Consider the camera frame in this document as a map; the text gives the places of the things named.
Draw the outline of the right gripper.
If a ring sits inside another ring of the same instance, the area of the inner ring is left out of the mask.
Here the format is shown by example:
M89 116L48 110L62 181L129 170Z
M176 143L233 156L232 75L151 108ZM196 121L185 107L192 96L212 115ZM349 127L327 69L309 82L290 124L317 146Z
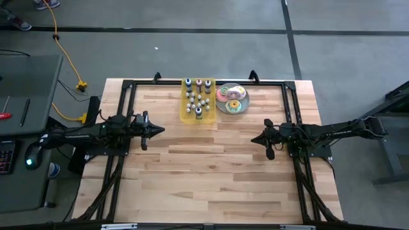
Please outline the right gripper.
M272 146L276 144L287 143L291 135L291 123L281 123L275 125L270 119L264 119L266 128L251 142L266 147L266 156L269 160L275 159L275 153Z

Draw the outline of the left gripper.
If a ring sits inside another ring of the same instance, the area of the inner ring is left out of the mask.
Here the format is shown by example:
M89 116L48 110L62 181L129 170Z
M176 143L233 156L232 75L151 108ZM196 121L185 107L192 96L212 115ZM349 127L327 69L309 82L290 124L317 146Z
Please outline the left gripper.
M149 123L148 111L143 111L142 114L132 114L133 120L130 122L130 131L132 137L141 138L141 149L146 151L148 149L148 126L153 129L150 130L149 136L154 137L162 132L164 128L153 123Z

